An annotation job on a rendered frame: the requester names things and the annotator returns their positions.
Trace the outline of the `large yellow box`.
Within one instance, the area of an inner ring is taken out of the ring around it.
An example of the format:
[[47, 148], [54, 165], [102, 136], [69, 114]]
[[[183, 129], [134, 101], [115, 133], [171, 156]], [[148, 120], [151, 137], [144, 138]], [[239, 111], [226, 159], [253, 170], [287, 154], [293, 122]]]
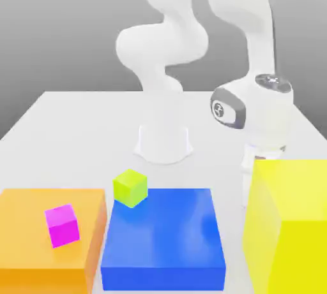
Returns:
[[243, 252], [255, 294], [327, 294], [327, 159], [255, 161]]

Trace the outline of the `small lime green cube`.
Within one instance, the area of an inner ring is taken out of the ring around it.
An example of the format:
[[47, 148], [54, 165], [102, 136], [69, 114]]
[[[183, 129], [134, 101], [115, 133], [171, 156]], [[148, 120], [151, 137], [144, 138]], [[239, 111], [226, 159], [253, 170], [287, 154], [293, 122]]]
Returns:
[[132, 169], [125, 170], [113, 179], [114, 199], [129, 208], [134, 208], [148, 197], [147, 177]]

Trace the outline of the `large orange box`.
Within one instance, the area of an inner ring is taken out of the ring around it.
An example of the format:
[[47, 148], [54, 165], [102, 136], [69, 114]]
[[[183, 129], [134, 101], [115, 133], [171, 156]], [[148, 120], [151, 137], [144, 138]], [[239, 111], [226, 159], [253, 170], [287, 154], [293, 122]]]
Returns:
[[[45, 211], [70, 204], [80, 239], [52, 247]], [[102, 189], [0, 194], [0, 294], [92, 294], [107, 223]]]

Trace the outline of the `large blue box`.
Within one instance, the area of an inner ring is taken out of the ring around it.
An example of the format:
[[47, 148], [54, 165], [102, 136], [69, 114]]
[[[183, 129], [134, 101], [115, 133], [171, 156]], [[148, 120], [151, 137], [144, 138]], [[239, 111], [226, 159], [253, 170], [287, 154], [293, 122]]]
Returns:
[[222, 291], [211, 191], [151, 188], [134, 208], [115, 201], [100, 270], [105, 291]]

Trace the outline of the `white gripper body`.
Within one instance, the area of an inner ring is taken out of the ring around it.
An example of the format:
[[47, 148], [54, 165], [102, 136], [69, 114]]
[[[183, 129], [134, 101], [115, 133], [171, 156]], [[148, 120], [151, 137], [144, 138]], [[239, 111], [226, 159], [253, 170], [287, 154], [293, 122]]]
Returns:
[[241, 168], [243, 173], [252, 174], [253, 165], [255, 161], [255, 147], [252, 145], [245, 145], [243, 158], [241, 162]]

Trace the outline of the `small magenta cube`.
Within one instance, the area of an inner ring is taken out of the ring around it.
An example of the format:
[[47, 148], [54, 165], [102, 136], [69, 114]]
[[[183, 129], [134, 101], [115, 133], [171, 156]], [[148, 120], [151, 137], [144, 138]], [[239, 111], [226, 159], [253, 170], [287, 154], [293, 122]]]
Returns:
[[45, 219], [53, 248], [80, 240], [77, 217], [71, 204], [46, 210]]

